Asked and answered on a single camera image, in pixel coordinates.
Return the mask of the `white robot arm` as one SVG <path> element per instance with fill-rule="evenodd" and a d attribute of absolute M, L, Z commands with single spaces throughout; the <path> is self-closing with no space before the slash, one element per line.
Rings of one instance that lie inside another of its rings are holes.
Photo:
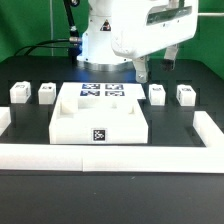
<path fill-rule="evenodd" d="M 179 44 L 193 38 L 199 0 L 88 0 L 88 28 L 78 65 L 96 71 L 136 70 L 148 81 L 148 61 L 163 50 L 162 68 L 174 69 Z"/>

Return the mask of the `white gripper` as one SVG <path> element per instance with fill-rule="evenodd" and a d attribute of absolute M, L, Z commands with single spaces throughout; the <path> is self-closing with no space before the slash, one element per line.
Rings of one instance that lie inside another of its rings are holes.
<path fill-rule="evenodd" d="M 146 83 L 145 55 L 167 47 L 162 69 L 172 71 L 178 43 L 195 35 L 197 13 L 198 0 L 114 0 L 111 47 L 117 56 L 133 59 L 136 81 Z"/>

